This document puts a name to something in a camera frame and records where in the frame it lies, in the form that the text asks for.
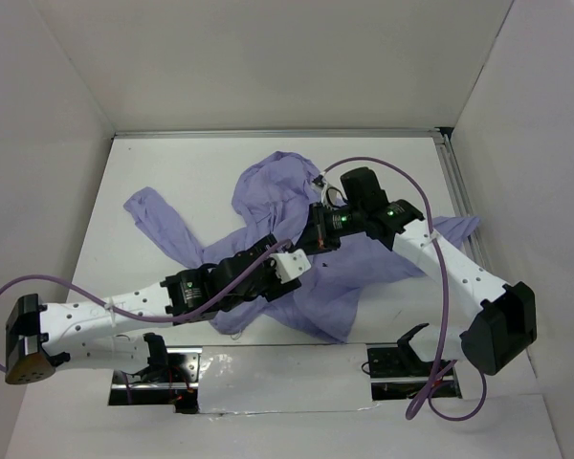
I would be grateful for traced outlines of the lavender zip jacket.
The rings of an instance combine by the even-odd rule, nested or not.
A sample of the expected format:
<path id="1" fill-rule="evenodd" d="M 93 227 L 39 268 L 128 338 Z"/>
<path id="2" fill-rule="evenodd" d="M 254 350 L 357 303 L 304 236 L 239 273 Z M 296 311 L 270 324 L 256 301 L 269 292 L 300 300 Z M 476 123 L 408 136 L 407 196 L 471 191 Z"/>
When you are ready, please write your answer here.
<path id="1" fill-rule="evenodd" d="M 166 256 L 186 268 L 197 268 L 243 251 L 269 233 L 278 240 L 297 240 L 310 204 L 319 198 L 310 185 L 319 173 L 311 161 L 292 152 L 275 152 L 250 166 L 240 175 L 232 196 L 232 208 L 243 218 L 244 227 L 206 247 L 151 187 L 135 192 L 123 207 Z M 364 234 L 345 237 L 339 250 L 312 257 L 311 265 L 300 288 L 272 302 L 258 298 L 220 312 L 211 325 L 221 334 L 233 335 L 266 315 L 314 338 L 344 342 L 363 288 L 423 276 L 411 262 Z"/>

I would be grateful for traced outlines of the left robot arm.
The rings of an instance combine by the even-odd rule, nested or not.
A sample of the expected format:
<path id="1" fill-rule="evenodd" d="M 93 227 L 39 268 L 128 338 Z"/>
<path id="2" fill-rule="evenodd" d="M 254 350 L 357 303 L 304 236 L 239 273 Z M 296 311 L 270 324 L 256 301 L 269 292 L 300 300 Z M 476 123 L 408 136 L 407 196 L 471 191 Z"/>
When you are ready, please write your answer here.
<path id="1" fill-rule="evenodd" d="M 268 235 L 218 263 L 183 270 L 132 293 L 49 303 L 21 296 L 6 322 L 5 381 L 36 383 L 57 371 L 113 369 L 150 382 L 166 376 L 162 327 L 213 320 L 245 303 L 300 287 L 311 264 L 302 250 Z"/>

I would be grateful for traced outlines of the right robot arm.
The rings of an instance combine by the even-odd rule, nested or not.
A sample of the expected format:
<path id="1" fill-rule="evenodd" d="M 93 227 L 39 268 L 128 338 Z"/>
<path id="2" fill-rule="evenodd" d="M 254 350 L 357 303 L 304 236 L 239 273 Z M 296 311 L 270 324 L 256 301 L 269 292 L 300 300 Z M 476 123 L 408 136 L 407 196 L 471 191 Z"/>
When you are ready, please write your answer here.
<path id="1" fill-rule="evenodd" d="M 466 360 L 494 376 L 538 337 L 536 299 L 478 266 L 406 200 L 389 201 L 375 172 L 359 167 L 341 177 L 346 202 L 327 199 L 309 207 L 297 242 L 309 255 L 337 250 L 344 237 L 364 234 L 405 258 L 442 289 L 441 324 L 423 324 L 405 336 L 398 362 L 410 375 L 432 361 Z"/>

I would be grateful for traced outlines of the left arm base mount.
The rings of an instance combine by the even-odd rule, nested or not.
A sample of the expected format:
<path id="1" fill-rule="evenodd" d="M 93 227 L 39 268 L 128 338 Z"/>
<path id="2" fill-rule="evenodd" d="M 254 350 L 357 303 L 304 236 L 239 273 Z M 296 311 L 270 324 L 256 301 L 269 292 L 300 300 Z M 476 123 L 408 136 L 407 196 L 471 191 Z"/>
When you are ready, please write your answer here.
<path id="1" fill-rule="evenodd" d="M 170 347 L 152 333 L 143 339 L 150 353 L 143 369 L 114 372 L 108 405 L 171 405 L 176 413 L 197 414 L 202 348 Z"/>

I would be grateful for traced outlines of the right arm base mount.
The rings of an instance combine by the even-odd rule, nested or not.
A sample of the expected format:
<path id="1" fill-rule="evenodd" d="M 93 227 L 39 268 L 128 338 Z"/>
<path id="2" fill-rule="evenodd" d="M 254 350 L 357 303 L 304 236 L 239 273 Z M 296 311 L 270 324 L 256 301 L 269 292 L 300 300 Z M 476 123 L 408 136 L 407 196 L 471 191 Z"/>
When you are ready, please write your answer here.
<path id="1" fill-rule="evenodd" d="M 408 330 L 396 342 L 368 345 L 367 360 L 361 370 L 370 378 L 373 401 L 411 400 L 428 380 L 435 345 L 430 361 L 422 361 L 411 347 L 411 341 L 427 323 Z"/>

